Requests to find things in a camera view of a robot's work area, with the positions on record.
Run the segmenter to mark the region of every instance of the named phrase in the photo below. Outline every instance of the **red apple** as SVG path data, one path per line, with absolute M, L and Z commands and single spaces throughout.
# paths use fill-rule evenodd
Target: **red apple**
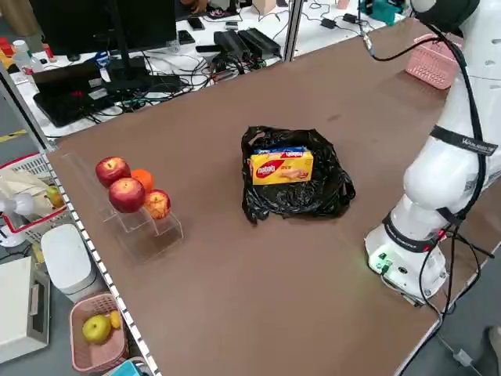
M 140 181 L 122 178 L 111 185 L 108 196 L 110 203 L 120 213 L 133 213 L 144 204 L 146 191 Z
M 171 199 L 163 190 L 151 190 L 146 195 L 144 207 L 151 215 L 151 218 L 162 219 L 167 217 L 171 210 Z
M 131 169 L 124 158 L 108 157 L 96 165 L 96 175 L 101 184 L 109 188 L 121 178 L 130 178 Z

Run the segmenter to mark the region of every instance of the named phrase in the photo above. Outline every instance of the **brown table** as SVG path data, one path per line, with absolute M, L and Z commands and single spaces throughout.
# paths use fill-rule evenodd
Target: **brown table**
M 385 56 L 424 32 L 406 21 L 373 41 Z M 405 63 L 372 61 L 354 38 L 59 142 L 52 166 L 163 375 L 387 376 L 427 333 L 434 314 L 387 289 L 363 245 L 402 195 L 403 173 L 446 97 L 403 72 Z M 251 226 L 240 207 L 249 125 L 317 128 L 353 178 L 350 210 Z M 61 160 L 68 152 L 89 166 L 120 155 L 148 168 L 171 195 L 182 243 L 131 262 Z M 499 190 L 463 230 L 487 249 L 501 237 Z M 457 253 L 455 291 L 474 272 L 471 253 Z

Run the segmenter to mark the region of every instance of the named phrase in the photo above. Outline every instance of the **computer monitor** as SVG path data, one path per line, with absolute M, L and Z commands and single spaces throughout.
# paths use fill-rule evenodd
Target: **computer monitor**
M 166 78 L 149 76 L 131 50 L 165 47 L 177 38 L 172 0 L 30 0 L 45 39 L 56 55 L 110 51 L 121 59 L 108 66 L 115 89 L 159 88 Z
M 30 0 L 56 55 L 119 49 L 114 8 L 130 51 L 165 47 L 176 39 L 172 0 Z

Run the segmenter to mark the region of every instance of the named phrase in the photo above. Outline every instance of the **apple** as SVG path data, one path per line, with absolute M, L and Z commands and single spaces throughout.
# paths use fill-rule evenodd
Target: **apple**
M 96 165 L 96 176 L 101 184 L 109 188 L 121 178 L 130 178 L 131 169 L 121 157 L 107 157 Z
M 87 342 L 100 345 L 105 342 L 110 335 L 110 319 L 104 315 L 93 316 L 85 321 L 81 331 Z
M 141 182 L 134 178 L 122 178 L 110 186 L 110 203 L 120 213 L 138 211 L 146 199 L 146 191 Z
M 171 199 L 163 190 L 152 190 L 146 195 L 145 209 L 153 219 L 167 217 L 171 210 Z
M 63 196 L 61 196 L 56 186 L 49 186 L 49 188 L 45 190 L 45 195 L 51 204 L 54 205 L 54 208 L 62 208 L 64 206 Z

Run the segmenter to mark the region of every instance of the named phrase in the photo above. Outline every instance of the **yellow snack box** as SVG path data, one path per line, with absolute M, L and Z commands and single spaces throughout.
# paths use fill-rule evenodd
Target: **yellow snack box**
M 256 150 L 249 165 L 255 186 L 307 182 L 312 178 L 313 154 L 302 146 Z

